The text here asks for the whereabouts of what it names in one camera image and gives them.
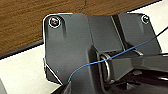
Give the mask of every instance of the wooden surface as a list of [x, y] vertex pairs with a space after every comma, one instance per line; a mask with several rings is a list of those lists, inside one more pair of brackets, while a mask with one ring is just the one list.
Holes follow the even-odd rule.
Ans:
[[0, 55], [42, 39], [42, 20], [53, 13], [113, 15], [156, 0], [1, 0]]

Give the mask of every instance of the blue wire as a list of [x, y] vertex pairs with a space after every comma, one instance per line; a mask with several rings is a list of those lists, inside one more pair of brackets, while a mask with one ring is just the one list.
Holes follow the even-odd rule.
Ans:
[[141, 43], [141, 44], [139, 44], [139, 45], [136, 45], [136, 46], [134, 46], [134, 47], [131, 47], [131, 48], [129, 48], [129, 49], [127, 49], [127, 50], [125, 50], [125, 51], [123, 51], [123, 52], [121, 52], [121, 53], [119, 53], [119, 54], [116, 54], [116, 55], [114, 55], [114, 56], [112, 56], [112, 57], [110, 57], [110, 58], [108, 58], [108, 59], [101, 60], [101, 61], [96, 61], [96, 62], [92, 62], [92, 63], [89, 63], [89, 64], [82, 65], [81, 67], [77, 68], [75, 71], [73, 71], [73, 72], [71, 73], [71, 75], [70, 75], [70, 77], [69, 77], [69, 79], [68, 79], [68, 82], [71, 80], [72, 75], [73, 75], [76, 71], [78, 71], [79, 69], [81, 69], [81, 68], [83, 68], [83, 67], [86, 67], [86, 66], [89, 66], [89, 65], [93, 65], [93, 64], [97, 64], [97, 63], [104, 62], [104, 61], [108, 61], [108, 60], [113, 59], [113, 58], [115, 58], [115, 57], [117, 57], [117, 56], [120, 56], [120, 55], [122, 55], [122, 54], [124, 54], [124, 53], [126, 53], [126, 52], [128, 52], [128, 51], [130, 51], [130, 50], [133, 50], [133, 49], [135, 49], [135, 48], [137, 48], [137, 47], [140, 47], [140, 46], [142, 46], [142, 45], [144, 45], [144, 44], [146, 44], [146, 43], [149, 43], [149, 42], [151, 42], [152, 40], [156, 39], [159, 35], [161, 35], [161, 34], [162, 34], [164, 31], [166, 31], [167, 29], [168, 29], [168, 27], [166, 27], [163, 31], [161, 31], [159, 34], [157, 34], [157, 35], [156, 35], [155, 37], [153, 37], [152, 39], [150, 39], [150, 40], [148, 40], [148, 41], [145, 41], [145, 42], [143, 42], [143, 43]]

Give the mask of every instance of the white surface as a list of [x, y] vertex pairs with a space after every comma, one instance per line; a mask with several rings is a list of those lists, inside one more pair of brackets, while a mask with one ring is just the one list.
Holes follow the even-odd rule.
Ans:
[[[134, 13], [150, 16], [156, 34], [168, 25], [168, 0], [141, 8]], [[168, 31], [159, 36], [163, 52], [168, 52]], [[8, 94], [50, 94], [59, 85], [45, 79], [44, 45], [0, 60], [0, 78]]]
[[44, 46], [0, 60], [0, 78], [8, 94], [50, 94], [59, 85], [45, 79]]
[[[153, 29], [156, 34], [168, 26], [168, 0], [146, 6], [132, 13], [144, 13], [150, 17]], [[158, 37], [162, 53], [168, 53], [168, 30]]]

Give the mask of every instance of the screw head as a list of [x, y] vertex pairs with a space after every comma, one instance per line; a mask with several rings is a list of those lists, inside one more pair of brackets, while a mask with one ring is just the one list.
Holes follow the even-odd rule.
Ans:
[[144, 24], [148, 24], [148, 23], [149, 23], [149, 16], [143, 15], [143, 16], [141, 17], [141, 20], [142, 20], [142, 22], [143, 22]]
[[49, 19], [49, 25], [52, 27], [52, 28], [57, 28], [59, 25], [60, 25], [60, 19], [58, 17], [51, 17]]

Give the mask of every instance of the bolt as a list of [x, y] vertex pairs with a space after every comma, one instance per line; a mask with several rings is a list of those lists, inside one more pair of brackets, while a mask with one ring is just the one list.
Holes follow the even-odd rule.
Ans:
[[148, 22], [149, 22], [149, 16], [143, 15], [143, 16], [141, 17], [141, 20], [142, 20], [142, 22], [143, 22], [144, 24], [148, 24]]
[[57, 28], [60, 25], [60, 19], [58, 17], [52, 17], [52, 18], [50, 18], [49, 25], [52, 28]]

